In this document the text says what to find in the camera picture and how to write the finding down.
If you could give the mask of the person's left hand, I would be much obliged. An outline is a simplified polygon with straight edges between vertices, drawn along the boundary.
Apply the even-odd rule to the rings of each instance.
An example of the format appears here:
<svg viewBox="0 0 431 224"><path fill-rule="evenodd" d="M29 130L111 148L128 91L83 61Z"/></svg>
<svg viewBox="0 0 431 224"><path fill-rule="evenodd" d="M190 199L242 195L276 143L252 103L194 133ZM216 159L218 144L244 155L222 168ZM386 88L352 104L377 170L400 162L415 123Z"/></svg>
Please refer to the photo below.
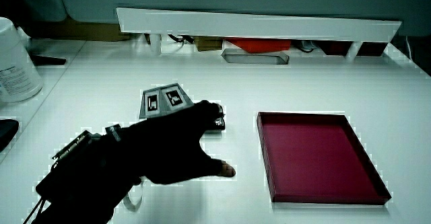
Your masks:
<svg viewBox="0 0 431 224"><path fill-rule="evenodd" d="M205 132L225 129L218 103L194 103L178 84L143 92L140 117L127 128L136 153L143 154L142 174L155 184L173 184L204 176L232 178L236 170L210 157L201 147Z"/></svg>

